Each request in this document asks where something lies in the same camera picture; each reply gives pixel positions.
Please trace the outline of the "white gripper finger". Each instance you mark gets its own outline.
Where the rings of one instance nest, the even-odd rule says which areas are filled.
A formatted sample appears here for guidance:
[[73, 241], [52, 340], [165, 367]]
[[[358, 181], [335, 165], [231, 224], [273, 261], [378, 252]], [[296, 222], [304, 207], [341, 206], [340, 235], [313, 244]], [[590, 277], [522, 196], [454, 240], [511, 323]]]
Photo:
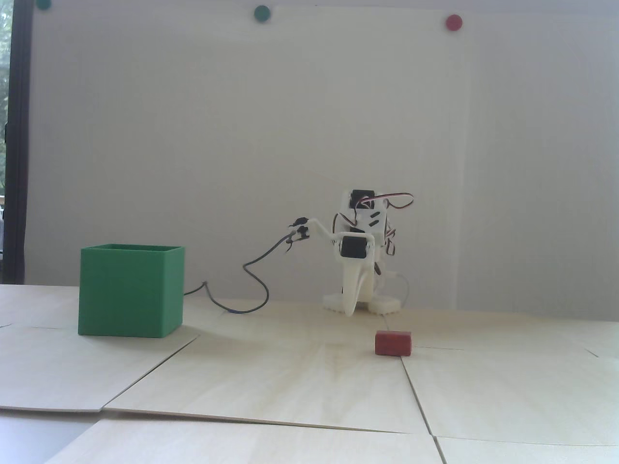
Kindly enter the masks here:
[[374, 269], [373, 264], [359, 264], [356, 266], [354, 278], [354, 308], [368, 305], [374, 295]]
[[342, 310], [346, 316], [353, 315], [358, 303], [362, 267], [361, 260], [345, 260], [343, 263]]

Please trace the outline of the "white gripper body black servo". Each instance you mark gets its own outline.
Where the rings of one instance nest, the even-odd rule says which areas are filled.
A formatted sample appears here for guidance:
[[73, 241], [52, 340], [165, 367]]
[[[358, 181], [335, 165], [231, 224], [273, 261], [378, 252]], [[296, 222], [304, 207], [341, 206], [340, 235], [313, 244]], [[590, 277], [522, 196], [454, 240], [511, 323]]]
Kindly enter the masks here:
[[376, 261], [374, 235], [364, 232], [337, 232], [334, 234], [334, 255], [340, 263], [372, 265]]

